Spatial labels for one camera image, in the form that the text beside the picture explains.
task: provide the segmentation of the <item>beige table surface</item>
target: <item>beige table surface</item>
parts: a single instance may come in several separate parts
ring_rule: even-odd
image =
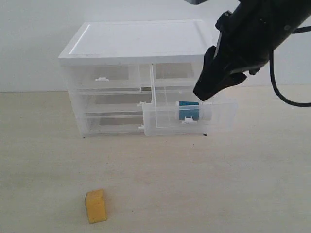
[[[311,100],[311,86],[283,89]],[[271,87],[228,92],[228,133],[86,139],[67,93],[0,94],[0,232],[310,233],[311,109]],[[98,188],[108,221],[89,225]]]

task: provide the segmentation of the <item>sponge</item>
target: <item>sponge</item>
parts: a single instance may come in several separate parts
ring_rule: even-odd
[[[85,204],[90,224],[107,220],[103,189],[87,193]]]

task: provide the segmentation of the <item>black cable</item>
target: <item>black cable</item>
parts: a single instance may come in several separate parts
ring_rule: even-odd
[[[273,1],[270,0],[270,36],[272,37],[272,41],[273,41],[273,37],[274,37],[274,19],[273,19]],[[295,32],[296,33],[303,33],[303,32],[308,32],[307,31],[307,27],[305,28],[300,28],[297,29]],[[299,103],[299,102],[294,102],[289,100],[288,98],[286,98],[284,95],[282,95],[282,93],[279,91],[278,87],[277,87],[277,83],[276,83],[276,75],[275,75],[275,71],[274,71],[274,49],[273,46],[271,45],[270,51],[269,51],[269,60],[270,60],[270,76],[271,76],[271,84],[273,87],[273,90],[275,92],[275,94],[285,103],[294,106],[294,107],[302,107],[302,108],[307,108],[307,107],[311,107],[311,102],[310,103]]]
[[[307,32],[311,32],[311,26],[303,27],[303,28],[297,28],[297,29],[293,32],[293,34],[307,33]]]

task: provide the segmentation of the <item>black robotic arm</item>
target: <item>black robotic arm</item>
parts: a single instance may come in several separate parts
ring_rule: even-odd
[[[200,4],[207,0],[186,0]],[[286,103],[311,107],[311,103],[296,103],[286,99],[277,89],[274,76],[273,51],[291,34],[310,31],[298,27],[311,15],[311,0],[239,0],[232,13],[223,13],[216,23],[220,31],[217,46],[205,54],[202,74],[194,93],[207,100],[219,91],[241,84],[255,75],[270,61],[273,88]]]

